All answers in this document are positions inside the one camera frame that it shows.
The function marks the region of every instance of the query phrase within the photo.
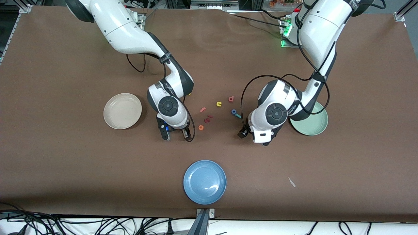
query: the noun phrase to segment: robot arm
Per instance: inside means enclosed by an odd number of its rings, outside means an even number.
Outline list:
[[[299,13],[286,17],[285,21],[290,27],[283,29],[285,43],[282,45],[297,45],[296,34],[299,30],[300,41],[317,70],[311,75],[304,92],[292,89],[281,80],[267,83],[259,95],[258,107],[249,114],[246,126],[238,133],[240,137],[245,137],[249,128],[254,142],[267,146],[287,117],[296,121],[309,117],[335,62],[335,43],[348,18],[358,7],[358,2],[359,0],[305,0]]]
[[[66,3],[78,19],[96,21],[116,51],[149,54],[168,67],[170,74],[148,88],[147,99],[158,113],[157,123],[163,139],[169,140],[169,132],[173,129],[181,129],[185,139],[190,140],[188,113],[179,98],[192,92],[194,82],[161,41],[140,29],[123,0],[66,0]]]

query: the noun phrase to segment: small white debris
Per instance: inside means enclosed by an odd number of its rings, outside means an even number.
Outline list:
[[[296,188],[295,183],[293,183],[293,181],[292,181],[289,177],[288,177],[288,179],[289,179],[290,183],[293,185],[293,187],[295,187],[295,188]]]

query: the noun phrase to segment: plate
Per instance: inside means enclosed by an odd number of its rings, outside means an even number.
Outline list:
[[[219,200],[227,187],[227,177],[220,165],[201,160],[193,163],[184,174],[183,187],[190,200],[209,205]]]
[[[141,116],[142,105],[138,97],[122,93],[112,97],[104,107],[104,121],[114,129],[126,129],[133,126]]]
[[[323,106],[316,102],[312,112],[319,112],[323,109]],[[309,117],[302,121],[293,121],[290,119],[292,126],[300,133],[304,135],[319,135],[321,134],[328,125],[328,114],[326,110],[319,114],[309,115]]]

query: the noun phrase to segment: beige plate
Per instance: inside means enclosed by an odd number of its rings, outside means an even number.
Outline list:
[[[129,93],[112,97],[103,110],[104,121],[114,129],[126,129],[133,126],[142,113],[141,101]]]

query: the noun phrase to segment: white floor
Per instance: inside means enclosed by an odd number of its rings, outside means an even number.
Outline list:
[[[81,222],[81,221],[99,221],[100,219],[70,219],[66,221]],[[135,219],[136,228],[139,228],[142,219]],[[187,231],[190,229],[194,220],[175,220],[172,222],[173,230],[175,232]],[[299,221],[237,221],[237,220],[211,220],[209,225],[208,235],[218,235],[225,233],[225,235],[305,235],[309,232],[314,222],[299,222]],[[353,235],[366,235],[368,223],[365,222],[348,222],[347,223]],[[7,235],[12,232],[19,232],[23,227],[23,222],[7,222],[0,221],[0,235]],[[100,234],[106,234],[112,229],[116,223],[108,226]],[[134,222],[128,221],[123,224],[129,234],[133,234]],[[93,224],[65,224],[65,226],[77,235],[94,235],[100,226],[100,222]],[[38,226],[39,230],[45,231],[42,226]],[[167,232],[167,223],[162,223],[149,230],[147,234],[152,234],[150,231],[162,235]],[[112,235],[124,235],[123,230],[116,230],[111,232]],[[327,234],[343,234],[338,228],[338,222],[319,222],[315,227],[312,235],[327,235]],[[373,223],[369,235],[417,235],[418,224],[401,224],[401,223]],[[26,235],[35,235],[32,228],[26,230]]]

